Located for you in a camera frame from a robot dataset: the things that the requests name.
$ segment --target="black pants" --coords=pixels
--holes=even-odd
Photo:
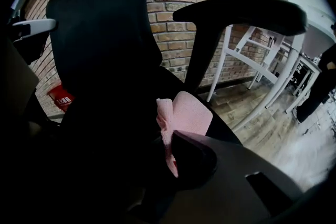
[[[336,87],[336,69],[328,70],[326,66],[325,63],[319,65],[322,72],[311,87],[309,98],[297,107],[299,122],[305,121],[328,96],[329,92]]]

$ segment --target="mesh backrest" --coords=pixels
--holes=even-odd
[[[146,0],[50,0],[47,18],[58,22],[51,33],[55,64],[63,86],[74,95],[107,76],[130,81],[130,75],[144,68],[150,72],[162,61]]]

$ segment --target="black armrest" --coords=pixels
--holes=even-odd
[[[306,32],[307,15],[283,0],[206,0],[174,12],[174,21],[192,22],[197,32],[185,84],[195,91],[214,55],[223,29],[248,24],[285,36]]]

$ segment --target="pink cloth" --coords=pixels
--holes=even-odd
[[[174,130],[205,135],[213,115],[196,97],[183,91],[177,94],[174,101],[157,99],[156,103],[156,121],[161,128],[167,166],[178,177],[177,164],[172,153]]]

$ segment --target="red object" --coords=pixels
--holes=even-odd
[[[51,99],[54,101],[55,105],[63,110],[64,112],[67,111],[70,104],[75,99],[70,93],[68,93],[62,85],[56,86],[52,88],[48,95],[51,97]]]

